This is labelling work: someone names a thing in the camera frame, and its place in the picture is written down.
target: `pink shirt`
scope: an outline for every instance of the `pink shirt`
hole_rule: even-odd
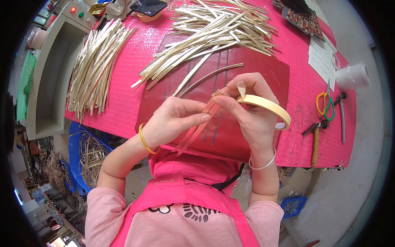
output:
[[[110,246],[128,207],[111,188],[88,194],[85,223],[87,247]],[[245,211],[260,246],[278,246],[284,211],[270,201],[255,202]],[[221,212],[193,204],[162,205],[136,213],[125,246],[242,246],[234,220]]]

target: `woman's right hand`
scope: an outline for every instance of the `woman's right hand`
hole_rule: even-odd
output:
[[[246,73],[237,75],[231,80],[222,92],[229,96],[216,96],[213,100],[230,112],[239,122],[244,138],[247,140],[251,151],[266,151],[267,154],[273,152],[271,146],[276,126],[277,116],[261,107],[250,107],[246,110],[235,98],[240,95],[237,83],[244,81],[246,94],[254,94],[278,104],[276,96],[260,73]]]

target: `black strap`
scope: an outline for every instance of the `black strap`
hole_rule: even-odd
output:
[[[240,167],[239,173],[236,174],[236,175],[234,175],[231,179],[229,179],[228,181],[222,182],[222,183],[215,183],[215,184],[213,184],[213,185],[208,185],[208,186],[211,186],[211,187],[213,187],[213,188],[215,188],[215,189],[217,189],[217,190],[219,190],[219,191],[222,191],[224,188],[228,187],[228,186],[231,185],[234,181],[236,181],[236,179],[237,179],[238,177],[240,177],[241,172],[243,171],[243,168],[244,168],[244,163],[241,163],[241,167]],[[184,179],[190,180],[190,181],[195,181],[195,180],[193,180],[192,178],[189,178],[189,177],[186,177],[186,178],[184,178]]]

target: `scissors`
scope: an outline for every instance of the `scissors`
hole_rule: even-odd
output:
[[[323,97],[323,100],[322,100],[322,105],[323,105],[323,107],[324,107],[323,111],[321,111],[321,110],[320,110],[320,107],[318,106],[318,99],[319,99],[321,96]],[[328,96],[328,104],[325,106],[326,96]],[[329,107],[330,107],[330,106],[332,106],[332,117],[331,117],[331,118],[328,118],[328,117],[327,117],[327,113],[328,113],[328,110],[329,110]],[[333,100],[332,100],[332,98],[331,98],[331,87],[330,87],[330,85],[329,85],[329,80],[328,80],[328,86],[327,86],[327,88],[326,88],[326,92],[322,92],[322,93],[320,93],[319,95],[317,95],[317,97],[316,97],[316,108],[317,108],[317,111],[318,111],[321,115],[323,115],[327,121],[332,121],[333,118],[335,117],[335,106],[333,105]]]

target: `pink apron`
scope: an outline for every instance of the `pink apron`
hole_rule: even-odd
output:
[[[133,216],[149,207],[172,203],[190,203],[231,216],[243,246],[258,247],[239,202],[230,198],[234,182],[221,191],[211,187],[230,180],[240,170],[239,163],[161,151],[148,157],[154,179],[132,203],[112,247],[125,245]]]

